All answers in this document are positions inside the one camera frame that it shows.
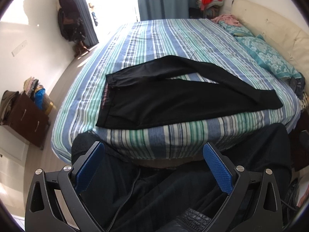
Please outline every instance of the blue grip pad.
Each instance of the blue grip pad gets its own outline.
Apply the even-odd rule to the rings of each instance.
[[[81,169],[76,174],[75,178],[75,192],[79,194],[87,190],[90,181],[93,178],[100,162],[105,155],[105,148],[102,143],[99,143],[93,152],[89,155],[88,159],[82,165]]]
[[[203,147],[203,157],[222,192],[230,194],[233,190],[232,176],[208,143]]]

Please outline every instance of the light switch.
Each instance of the light switch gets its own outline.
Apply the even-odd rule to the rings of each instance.
[[[16,56],[23,48],[27,46],[28,42],[27,40],[23,41],[20,45],[18,45],[13,51],[12,55]]]

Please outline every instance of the pile of clothes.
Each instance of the pile of clothes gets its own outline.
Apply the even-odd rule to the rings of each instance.
[[[211,19],[214,23],[219,23],[220,21],[224,21],[226,24],[236,27],[243,26],[237,19],[235,15],[232,14],[222,14],[220,16],[217,16],[214,19]]]
[[[45,95],[45,89],[44,87],[39,83],[38,79],[35,79],[34,77],[28,78],[24,82],[24,91],[27,94],[27,96],[34,101],[36,106],[42,110],[43,107],[43,98]]]
[[[197,6],[204,12],[204,18],[215,18],[219,9],[224,5],[224,0],[197,0]]]
[[[0,125],[5,125],[18,95],[19,91],[6,90],[3,93],[0,102]]]

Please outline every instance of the upholstered headboard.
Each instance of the upholstered headboard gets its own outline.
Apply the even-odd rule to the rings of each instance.
[[[246,0],[235,0],[231,13],[254,35],[261,34],[306,79],[309,95],[309,35],[276,12]]]

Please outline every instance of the sunlight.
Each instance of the sunlight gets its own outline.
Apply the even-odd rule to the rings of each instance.
[[[24,12],[24,0],[13,0],[0,21],[28,25],[29,20]]]
[[[3,185],[0,183],[0,193],[1,194],[7,194],[7,192],[5,191]]]
[[[87,63],[87,61],[89,60],[91,56],[87,57],[84,61],[82,61],[77,67],[81,67],[83,66],[85,63]]]
[[[137,17],[139,18],[135,13],[135,9],[138,10],[137,0],[87,0],[87,3],[95,6],[98,19],[95,31],[99,41],[122,24],[136,22]]]

